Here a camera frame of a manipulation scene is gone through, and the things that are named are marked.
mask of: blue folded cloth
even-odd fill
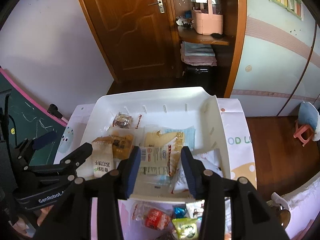
[[[298,123],[308,124],[314,130],[313,141],[320,140],[320,115],[310,102],[302,102],[299,107]]]
[[[215,56],[210,44],[183,42],[185,56]]]

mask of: green chalkboard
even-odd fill
[[[38,138],[54,130],[58,135],[56,141],[36,151],[30,162],[30,165],[53,164],[65,127],[30,103],[0,72],[0,92],[7,89],[12,89],[9,97],[9,114],[16,124],[16,130],[13,131],[13,122],[10,120],[10,144],[15,145],[14,132],[17,134],[17,142],[20,143],[25,138]],[[4,99],[5,95],[0,95],[2,109],[4,109]]]

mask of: wooden shelf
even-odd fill
[[[181,40],[190,43],[225,46],[228,46],[230,44],[227,37],[223,37],[222,39],[215,39],[211,35],[202,35],[197,33],[194,29],[184,28],[183,26],[178,26],[178,33]]]

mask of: transparent lid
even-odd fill
[[[191,0],[191,2],[203,3],[204,4],[204,9],[201,10],[201,11],[203,13],[208,13],[208,0]],[[212,2],[213,14],[222,14],[220,0],[211,0],[211,2]]]

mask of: red plastic stool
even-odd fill
[[[302,138],[302,134],[307,132],[308,139],[305,140]],[[302,126],[298,127],[298,120],[296,120],[296,132],[293,134],[294,138],[298,138],[302,142],[302,146],[304,147],[308,141],[313,137],[313,129],[308,124],[303,124]]]

